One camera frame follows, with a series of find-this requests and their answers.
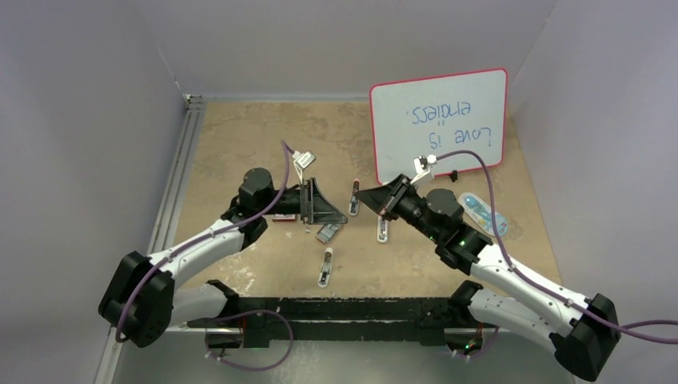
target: dry erase marker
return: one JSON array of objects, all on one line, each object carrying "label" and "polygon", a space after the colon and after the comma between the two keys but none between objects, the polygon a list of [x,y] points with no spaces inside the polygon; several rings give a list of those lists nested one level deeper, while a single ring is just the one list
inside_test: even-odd
[{"label": "dry erase marker", "polygon": [[358,192],[360,189],[360,180],[356,178],[353,180],[353,191],[351,191],[351,201],[349,203],[349,214],[351,216],[355,216],[358,214],[358,207],[360,205],[360,202],[356,198],[356,192]]}]

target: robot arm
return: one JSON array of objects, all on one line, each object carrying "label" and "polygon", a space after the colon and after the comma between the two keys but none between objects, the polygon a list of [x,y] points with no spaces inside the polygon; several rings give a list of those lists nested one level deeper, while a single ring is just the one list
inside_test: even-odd
[{"label": "robot arm", "polygon": [[[252,169],[245,174],[229,209],[210,227],[168,250],[148,256],[127,254],[99,304],[99,314],[113,326],[123,318],[120,332],[139,347],[157,340],[168,326],[215,317],[224,310],[232,293],[223,284],[209,282],[193,290],[177,290],[217,260],[257,241],[267,224],[263,217],[252,218],[279,194],[267,214],[299,214],[304,224],[348,222],[323,197],[315,178],[301,180],[300,185],[281,192],[274,189],[268,170]],[[138,294],[128,304],[135,290]]]},{"label": "robot arm", "polygon": [[[463,221],[464,209],[451,190],[435,189],[425,198],[419,196],[417,189],[433,179],[432,165],[436,163],[435,156],[419,157],[414,160],[414,178],[401,174],[388,184],[356,192],[356,197],[381,217],[402,218],[419,230],[431,240],[447,266],[510,296],[505,298],[476,285],[463,303],[473,318],[533,340],[553,352],[573,374],[595,380],[619,342],[620,333],[574,306],[618,325],[614,304],[601,294],[590,299],[568,290],[515,259],[505,258],[499,245]],[[549,291],[568,300],[556,300],[546,293]]]}]

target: cable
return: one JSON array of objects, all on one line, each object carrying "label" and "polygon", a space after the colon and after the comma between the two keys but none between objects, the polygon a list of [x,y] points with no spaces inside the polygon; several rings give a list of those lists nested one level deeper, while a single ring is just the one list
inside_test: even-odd
[{"label": "cable", "polygon": [[245,318],[242,318],[242,329],[240,330],[240,335],[242,336],[242,340],[240,341],[241,348],[245,346],[245,329],[247,329],[247,322],[245,321]]},{"label": "cable", "polygon": [[294,170],[297,172],[297,176],[299,176],[299,183],[303,184],[304,183],[304,170],[299,168],[297,163],[294,163]]},{"label": "cable", "polygon": [[127,315],[130,313],[130,308],[132,307],[132,303],[134,303],[134,299],[137,298],[139,295],[139,292],[142,290],[143,286],[149,281],[149,279],[155,274],[156,271],[158,271],[162,266],[164,266],[166,263],[171,262],[173,258],[176,258],[181,252],[184,250],[189,249],[192,246],[197,245],[198,243],[204,242],[205,240],[209,240],[211,238],[214,238],[214,236],[218,234],[224,234],[225,232],[228,232],[232,229],[235,228],[240,228],[242,226],[246,226],[247,224],[250,224],[254,220],[257,220],[266,212],[271,210],[273,206],[277,203],[278,200],[280,200],[280,197],[282,196],[282,193],[285,192],[285,188],[287,187],[287,179],[289,178],[289,155],[287,154],[288,152],[294,152],[292,148],[290,148],[285,140],[280,141],[282,148],[283,148],[283,155],[285,156],[285,176],[282,179],[282,184],[280,185],[280,189],[278,190],[277,194],[271,201],[271,203],[266,206],[261,212],[258,214],[255,214],[254,216],[250,218],[246,218],[245,220],[237,223],[237,224],[232,224],[230,226],[225,226],[224,228],[221,228],[220,230],[215,230],[211,234],[203,234],[200,237],[194,238],[193,240],[190,240],[181,246],[177,247],[175,250],[171,250],[169,252],[169,256],[166,258],[162,258],[156,265],[154,265],[146,274],[144,277],[139,281],[137,286],[134,287],[134,290],[132,290],[132,293],[130,296],[127,298],[127,302],[125,303],[125,306],[122,308],[122,313],[120,314],[120,318],[118,319],[118,325],[116,326],[115,330],[115,341],[116,342],[126,342],[129,340],[129,338],[123,338],[122,337],[122,326],[125,325],[125,319],[127,318]]},{"label": "cable", "polygon": [[251,314],[271,314],[271,315],[281,319],[282,322],[285,324],[285,328],[287,328],[287,333],[289,334],[289,345],[287,346],[287,350],[285,351],[285,354],[283,354],[282,357],[278,361],[271,364],[270,366],[261,366],[261,367],[259,367],[259,366],[243,366],[243,365],[238,364],[236,362],[230,362],[228,360],[225,360],[224,358],[217,356],[216,354],[214,354],[214,352],[212,352],[209,349],[209,343],[207,342],[207,335],[205,336],[205,348],[207,349],[207,354],[205,355],[205,357],[206,358],[211,357],[218,362],[226,364],[227,366],[232,366],[233,368],[238,368],[239,370],[248,370],[249,372],[263,372],[265,370],[272,370],[273,368],[280,366],[289,356],[289,353],[292,351],[292,345],[294,343],[294,336],[292,334],[292,326],[289,324],[287,319],[282,317],[281,314],[279,314],[278,312],[273,312],[272,310],[250,310],[250,311],[247,311],[247,312],[243,312],[241,314],[235,314],[234,316],[228,316],[228,317],[225,317],[225,318],[215,318],[215,319],[213,319],[213,321],[215,321],[215,322],[228,322],[228,321],[234,320],[236,318],[244,318],[245,316],[250,316]]},{"label": "cable", "polygon": [[640,326],[656,326],[656,325],[671,325],[671,326],[678,326],[678,321],[675,320],[647,320],[643,322],[634,322],[632,324],[628,324],[626,326],[618,326],[617,324],[614,324],[612,322],[609,322],[605,320],[604,318],[601,318],[597,314],[594,314],[590,310],[587,310],[583,306],[580,306],[579,304],[572,302],[570,299],[566,298],[565,296],[558,294],[557,292],[554,292],[550,290],[549,288],[546,288],[545,286],[541,286],[539,283],[533,281],[531,278],[523,274],[520,270],[516,268],[515,265],[511,262],[511,257],[509,256],[509,252],[506,251],[506,246],[504,245],[504,241],[501,239],[501,236],[499,236],[499,230],[497,229],[497,222],[494,219],[495,214],[497,214],[497,211],[495,210],[495,202],[494,202],[494,190],[492,188],[492,178],[490,178],[489,175],[489,170],[488,167],[485,165],[485,162],[483,162],[483,159],[475,152],[471,150],[454,150],[452,152],[448,152],[447,154],[443,154],[441,156],[438,156],[439,160],[442,160],[444,158],[448,158],[450,156],[454,156],[457,154],[470,154],[476,160],[481,164],[483,167],[483,171],[485,172],[485,177],[487,178],[488,182],[488,190],[489,190],[489,205],[491,208],[491,215],[492,215],[492,229],[494,231],[495,237],[497,239],[497,245],[499,245],[499,248],[501,250],[501,255],[504,257],[504,260],[506,261],[507,266],[511,266],[511,269],[520,277],[522,278],[525,282],[527,282],[530,286],[533,286],[534,288],[537,288],[541,292],[554,297],[558,299],[559,301],[563,302],[565,305],[571,305],[572,308],[580,311],[582,314],[585,314],[592,318],[593,320],[599,322],[600,324],[607,326],[608,328],[612,328],[613,330],[616,330],[618,332],[621,332],[623,334],[627,334],[629,336],[632,336],[634,338],[639,338],[648,342],[656,342],[659,344],[678,344],[678,338],[658,338],[656,336],[651,336],[649,334],[641,334],[636,331],[631,330],[632,328],[637,328]]},{"label": "cable", "polygon": [[499,336],[499,327],[494,329],[494,332],[492,333],[492,337],[488,340],[487,344],[484,344],[482,346],[481,350],[479,350],[477,353],[463,355],[463,354],[459,354],[457,352],[457,350],[453,350],[452,351],[452,357],[453,358],[455,358],[455,357],[463,358],[467,362],[472,360],[472,359],[479,358],[481,355],[483,355],[483,354],[485,354],[485,352],[487,352],[487,350],[489,349],[490,346],[492,346],[492,344],[494,344],[494,342],[497,340],[497,336]]}]

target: tan work surface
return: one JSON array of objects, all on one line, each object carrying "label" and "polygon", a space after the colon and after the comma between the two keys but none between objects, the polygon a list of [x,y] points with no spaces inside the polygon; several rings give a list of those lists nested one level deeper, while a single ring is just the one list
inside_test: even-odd
[{"label": "tan work surface", "polygon": [[[317,156],[305,176],[316,177],[323,195],[347,215],[355,178],[360,178],[361,189],[378,185],[368,103],[213,102],[207,108],[175,243],[204,230],[228,208],[247,170],[268,169],[278,188],[285,170],[282,139],[295,150]],[[491,174],[497,210],[508,220],[503,237],[508,252],[559,282],[510,119],[504,161]],[[291,168],[288,186],[298,181]],[[489,202],[481,170],[461,173],[454,183],[437,178],[420,194],[432,188],[447,188],[457,196],[473,192]],[[255,244],[214,263],[185,286],[217,278],[243,296],[445,297],[469,278],[443,264],[430,240],[402,220],[390,222],[389,241],[379,243],[377,216],[361,205],[359,215],[349,216],[329,244],[334,249],[331,279],[320,288],[317,280],[327,247],[315,239],[320,226],[306,233],[301,222],[268,223]]]}]

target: handwritten text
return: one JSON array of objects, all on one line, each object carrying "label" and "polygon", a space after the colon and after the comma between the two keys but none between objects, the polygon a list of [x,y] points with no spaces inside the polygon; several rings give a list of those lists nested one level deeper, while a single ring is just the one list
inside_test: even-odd
[{"label": "handwritten text", "polygon": [[417,106],[405,114],[413,116],[412,124],[423,124],[426,122],[437,121],[438,126],[445,124],[446,118],[453,116],[465,116],[471,113],[471,104],[468,102],[457,102],[454,104],[440,104],[437,106]]},{"label": "handwritten text", "polygon": [[[476,140],[485,140],[487,138],[488,146],[492,146],[492,130],[484,126],[477,130],[456,130],[454,131],[454,142],[456,144],[465,144],[466,142],[475,142]],[[436,132],[429,134],[429,145],[432,149],[441,148],[441,136]]]}]

